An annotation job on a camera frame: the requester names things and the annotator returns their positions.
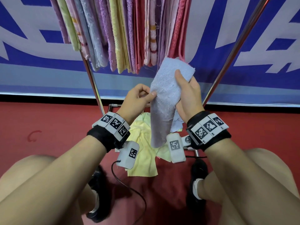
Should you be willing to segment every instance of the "qr code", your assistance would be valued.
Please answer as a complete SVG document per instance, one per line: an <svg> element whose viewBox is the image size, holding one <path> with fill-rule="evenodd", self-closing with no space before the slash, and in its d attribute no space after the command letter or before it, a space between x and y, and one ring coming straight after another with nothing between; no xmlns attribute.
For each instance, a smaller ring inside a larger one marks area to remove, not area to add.
<svg viewBox="0 0 300 225"><path fill-rule="evenodd" d="M212 130L214 130L217 125L215 123L213 123L212 120L209 120L208 122L206 122L204 125L203 125L209 132L211 132Z"/></svg>
<svg viewBox="0 0 300 225"><path fill-rule="evenodd" d="M101 118L101 121L104 121L106 123L109 123L109 121L112 119L112 116L110 115L104 115L103 118Z"/></svg>
<svg viewBox="0 0 300 225"><path fill-rule="evenodd" d="M171 150L172 151L180 149L180 145L179 145L179 141L178 140L170 141L170 146L171 146Z"/></svg>
<svg viewBox="0 0 300 225"><path fill-rule="evenodd" d="M224 122L219 118L219 117L214 117L213 120L218 124L218 125L223 125Z"/></svg>
<svg viewBox="0 0 300 225"><path fill-rule="evenodd" d="M125 126L122 126L119 130L118 133L123 137L125 134L128 132L128 130L125 128Z"/></svg>
<svg viewBox="0 0 300 225"><path fill-rule="evenodd" d="M110 123L112 127L114 127L116 130L120 127L122 122L120 122L118 119L114 118L113 121Z"/></svg>
<svg viewBox="0 0 300 225"><path fill-rule="evenodd" d="M137 150L135 149L131 149L130 153L129 153L129 156L133 159L135 159L135 157L137 156Z"/></svg>
<svg viewBox="0 0 300 225"><path fill-rule="evenodd" d="M201 126L196 132L195 134L200 138L200 140L202 140L207 134L208 132Z"/></svg>

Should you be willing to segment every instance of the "shoe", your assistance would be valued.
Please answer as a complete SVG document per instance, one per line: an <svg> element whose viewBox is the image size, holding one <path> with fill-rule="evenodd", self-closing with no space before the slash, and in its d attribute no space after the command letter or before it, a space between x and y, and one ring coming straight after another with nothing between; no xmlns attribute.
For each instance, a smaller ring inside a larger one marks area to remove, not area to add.
<svg viewBox="0 0 300 225"><path fill-rule="evenodd" d="M205 208L206 200L199 200L193 194L193 182L197 178L205 179L208 175L208 169L206 163L202 159L196 159L191 168L191 180L190 180L190 188L186 197L186 205L187 208L192 210L193 212L203 211Z"/></svg>
<svg viewBox="0 0 300 225"><path fill-rule="evenodd" d="M106 173L99 165L92 175L92 179L88 182L92 190L95 190L99 195L99 208L97 211L86 214L86 217L93 220L95 223L100 223L105 220L111 211L112 193L109 188Z"/></svg>

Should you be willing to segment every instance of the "leg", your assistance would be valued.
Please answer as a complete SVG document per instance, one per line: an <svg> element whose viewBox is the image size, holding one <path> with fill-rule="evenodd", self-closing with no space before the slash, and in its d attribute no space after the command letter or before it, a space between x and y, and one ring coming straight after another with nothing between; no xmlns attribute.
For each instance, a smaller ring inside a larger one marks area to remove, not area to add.
<svg viewBox="0 0 300 225"><path fill-rule="evenodd" d="M55 157L52 156L33 155L16 162L0 178L0 201L54 160ZM95 195L92 193L91 188L86 185L81 195L68 209L60 224L83 225L81 215L93 210L94 206Z"/></svg>
<svg viewBox="0 0 300 225"><path fill-rule="evenodd" d="M247 150L245 153L257 165L299 198L297 186L290 169L277 155L262 148ZM226 196L214 172L210 173L201 183L199 182L197 190L200 198L222 204L220 224L245 224Z"/></svg>

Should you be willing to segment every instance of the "white sock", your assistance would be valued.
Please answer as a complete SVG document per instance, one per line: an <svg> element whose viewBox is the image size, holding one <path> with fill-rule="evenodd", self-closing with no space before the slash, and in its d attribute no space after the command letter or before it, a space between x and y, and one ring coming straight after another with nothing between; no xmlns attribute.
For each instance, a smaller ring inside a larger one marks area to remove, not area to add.
<svg viewBox="0 0 300 225"><path fill-rule="evenodd" d="M193 182L193 194L194 196L198 199L198 200L202 200L200 197L198 197L198 192L197 192L197 186L198 186L198 182L200 180L203 180L202 178L197 178L194 182Z"/></svg>
<svg viewBox="0 0 300 225"><path fill-rule="evenodd" d="M90 211L90 213L94 213L99 208L99 195L95 190L92 190L92 192L95 194L95 208L92 211Z"/></svg>

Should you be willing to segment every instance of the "red carpet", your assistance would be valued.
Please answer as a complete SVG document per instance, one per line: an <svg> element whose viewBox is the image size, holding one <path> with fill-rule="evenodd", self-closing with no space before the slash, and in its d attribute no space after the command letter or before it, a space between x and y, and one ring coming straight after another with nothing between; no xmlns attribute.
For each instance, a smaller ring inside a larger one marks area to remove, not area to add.
<svg viewBox="0 0 300 225"><path fill-rule="evenodd" d="M237 145L242 149L259 147L276 153L290 167L300 187L300 115L217 114L230 126L232 139ZM97 106L0 102L0 175L26 156L63 154L81 140L99 118ZM117 156L112 150L101 162L113 184L115 195L112 214L102 224L130 225L142 213L144 203L113 178L110 167ZM218 223L219 205L208 202L205 217L202 218L192 215L185 207L189 169L193 161L188 158L184 163L172 164L156 159L158 176L153 178L127 177L123 168L115 167L116 175L141 192L147 200L147 213L139 224Z"/></svg>

